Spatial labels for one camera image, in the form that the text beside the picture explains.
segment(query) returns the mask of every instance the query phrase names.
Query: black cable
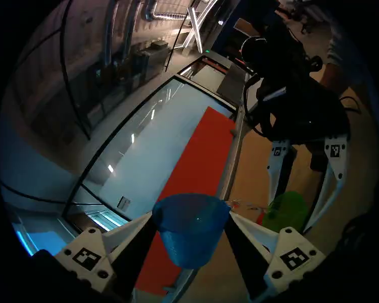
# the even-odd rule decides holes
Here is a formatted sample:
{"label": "black cable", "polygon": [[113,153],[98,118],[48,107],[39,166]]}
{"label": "black cable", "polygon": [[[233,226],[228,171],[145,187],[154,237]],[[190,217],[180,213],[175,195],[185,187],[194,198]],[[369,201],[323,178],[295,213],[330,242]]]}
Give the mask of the black cable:
{"label": "black cable", "polygon": [[67,2],[65,12],[63,13],[63,17],[62,17],[62,24],[60,27],[60,41],[59,41],[60,65],[62,67],[63,81],[65,82],[66,92],[67,92],[67,95],[69,96],[70,104],[72,105],[74,114],[76,115],[78,125],[80,126],[80,129],[84,133],[84,135],[86,136],[87,140],[90,140],[90,135],[88,134],[87,130],[85,129],[83,122],[81,120],[80,114],[77,110],[76,101],[73,97],[72,89],[70,87],[69,76],[67,75],[66,63],[65,63],[66,21],[67,21],[67,16],[69,14],[69,10],[70,10],[72,3],[73,3],[73,0],[69,0]]}
{"label": "black cable", "polygon": [[246,119],[247,119],[247,122],[249,124],[249,126],[257,133],[259,134],[260,136],[266,138],[266,136],[260,132],[258,129],[255,128],[255,126],[253,125],[253,120],[251,119],[251,116],[250,116],[250,113],[249,113],[249,109],[247,108],[247,96],[248,96],[248,90],[251,86],[253,86],[254,84],[256,84],[261,78],[255,74],[253,77],[251,77],[245,84],[244,86],[244,89],[243,89],[243,105],[244,105],[244,112],[245,112],[245,116],[246,116]]}
{"label": "black cable", "polygon": [[[66,204],[65,201],[57,201],[57,200],[51,200],[51,199],[44,199],[44,198],[39,198],[39,197],[35,197],[35,196],[32,196],[32,195],[28,195],[26,193],[23,193],[23,192],[20,192],[12,187],[9,187],[7,184],[5,184],[3,181],[0,180],[0,184],[5,188],[7,189],[8,191],[11,191],[12,193],[15,193],[19,196],[22,196],[24,198],[27,198],[27,199],[31,199],[31,200],[35,200],[35,201],[38,201],[38,202],[46,202],[46,203],[52,203],[52,204]],[[102,205],[101,203],[94,203],[94,204],[90,204],[90,203],[73,203],[73,205]]]}
{"label": "black cable", "polygon": [[345,100],[345,99],[351,99],[355,102],[355,105],[357,106],[357,109],[353,109],[353,108],[345,108],[345,111],[346,112],[354,112],[354,113],[358,113],[358,114],[362,114],[362,111],[361,111],[361,107],[359,106],[359,103],[358,101],[354,98],[354,97],[351,97],[351,96],[345,96],[345,97],[342,97],[340,98],[340,102],[342,100]]}
{"label": "black cable", "polygon": [[27,61],[28,57],[37,49],[39,48],[42,44],[44,44],[47,40],[49,40],[50,38],[52,38],[54,35],[56,35],[57,33],[60,33],[60,28],[58,28],[57,30],[53,31],[52,33],[50,33],[48,36],[46,36],[44,39],[42,39],[41,41],[39,41],[33,48],[31,48],[26,54],[25,56],[18,61],[18,63],[15,65],[14,67],[14,70],[13,70],[13,73],[16,72],[16,70],[18,70],[20,68],[21,65],[23,65],[23,63],[25,61]]}
{"label": "black cable", "polygon": [[300,44],[302,44],[302,43],[300,42],[300,40],[296,38],[294,32],[293,32],[289,27],[288,27],[288,31],[292,34],[293,38],[294,38],[297,42],[299,42]]}

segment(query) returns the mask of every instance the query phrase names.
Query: wall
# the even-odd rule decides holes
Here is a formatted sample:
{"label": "wall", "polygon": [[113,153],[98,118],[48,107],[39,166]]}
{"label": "wall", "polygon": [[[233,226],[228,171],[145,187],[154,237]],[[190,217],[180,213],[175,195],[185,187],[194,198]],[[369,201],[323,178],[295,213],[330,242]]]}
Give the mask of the wall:
{"label": "wall", "polygon": [[[13,129],[4,115],[0,117],[0,179],[23,193],[53,200],[66,200],[77,177],[51,162]],[[2,189],[6,202],[21,208],[59,212],[62,205],[38,203]]]}

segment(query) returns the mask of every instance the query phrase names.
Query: tan floor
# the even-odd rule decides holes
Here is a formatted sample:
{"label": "tan floor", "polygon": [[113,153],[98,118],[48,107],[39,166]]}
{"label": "tan floor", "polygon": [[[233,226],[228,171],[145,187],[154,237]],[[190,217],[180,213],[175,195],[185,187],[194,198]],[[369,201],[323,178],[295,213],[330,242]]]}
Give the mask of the tan floor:
{"label": "tan floor", "polygon": [[[321,73],[312,75],[319,80]],[[357,98],[352,90],[344,95]],[[351,123],[350,159],[344,189],[307,238],[322,252],[331,252],[340,238],[343,226],[353,217],[365,212],[371,205],[373,188],[379,176],[379,141],[374,122],[360,102],[363,114],[348,114]],[[264,206],[268,199],[266,165],[271,144],[254,132],[244,140],[231,199]],[[298,146],[287,190],[295,190],[306,201],[313,200],[319,173],[309,169],[310,153]],[[241,211],[252,221],[256,211]],[[212,260],[196,276],[180,302],[247,302],[247,291],[231,252],[226,235],[223,235]]]}

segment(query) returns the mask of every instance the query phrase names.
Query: red mat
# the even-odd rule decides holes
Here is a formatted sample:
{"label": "red mat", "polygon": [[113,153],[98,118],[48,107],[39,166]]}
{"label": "red mat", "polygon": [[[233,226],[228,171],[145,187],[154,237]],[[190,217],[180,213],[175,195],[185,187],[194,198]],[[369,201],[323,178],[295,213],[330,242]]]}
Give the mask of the red mat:
{"label": "red mat", "polygon": [[[174,167],[158,201],[179,193],[214,196],[226,165],[233,136],[234,121],[208,107]],[[153,239],[136,288],[165,295],[163,287],[172,286],[181,268],[169,259],[159,232]]]}

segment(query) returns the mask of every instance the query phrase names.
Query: screw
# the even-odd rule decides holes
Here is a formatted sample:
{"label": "screw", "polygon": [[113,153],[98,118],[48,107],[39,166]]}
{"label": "screw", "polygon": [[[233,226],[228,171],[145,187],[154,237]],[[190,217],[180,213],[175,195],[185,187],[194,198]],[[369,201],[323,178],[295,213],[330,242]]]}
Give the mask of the screw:
{"label": "screw", "polygon": [[280,270],[276,270],[272,273],[271,277],[273,277],[274,279],[279,279],[280,277],[282,277],[282,271]]}
{"label": "screw", "polygon": [[102,278],[102,279],[106,279],[108,277],[108,273],[105,271],[105,270],[100,270],[98,271],[97,275]]}

